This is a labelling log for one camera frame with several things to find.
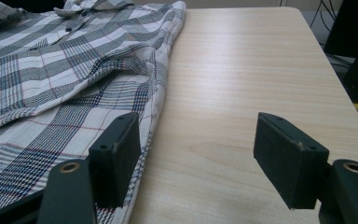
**black plastic bracket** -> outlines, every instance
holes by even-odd
[[[62,162],[48,175],[36,223],[96,223],[94,206],[89,163]]]
[[[328,149],[278,116],[259,113],[254,156],[291,209],[322,202],[321,223],[358,223],[358,161],[327,163]]]
[[[93,193],[98,207],[122,207],[141,155],[138,115],[115,119],[89,148]]]

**light wood tabletop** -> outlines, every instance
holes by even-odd
[[[258,112],[358,161],[358,114],[301,13],[190,9],[130,223],[318,223],[253,157]]]

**shirt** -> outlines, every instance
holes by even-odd
[[[45,187],[48,171],[85,158],[116,117],[140,114],[142,155],[122,208],[127,222],[167,88],[186,4],[68,0],[47,13],[0,3],[0,208]]]

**screw hole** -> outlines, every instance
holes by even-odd
[[[101,145],[100,149],[108,149],[108,146],[107,145]]]
[[[358,164],[353,163],[353,162],[346,162],[346,163],[344,163],[344,167],[347,170],[358,174]]]
[[[63,174],[72,173],[73,171],[77,170],[79,167],[80,165],[77,162],[66,163],[65,165],[60,167],[60,172]]]

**plaid shirt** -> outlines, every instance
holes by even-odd
[[[41,190],[54,165],[85,158],[114,118],[135,111],[143,153],[125,205],[97,212],[128,221],[185,9],[68,0],[35,14],[0,3],[0,208]]]

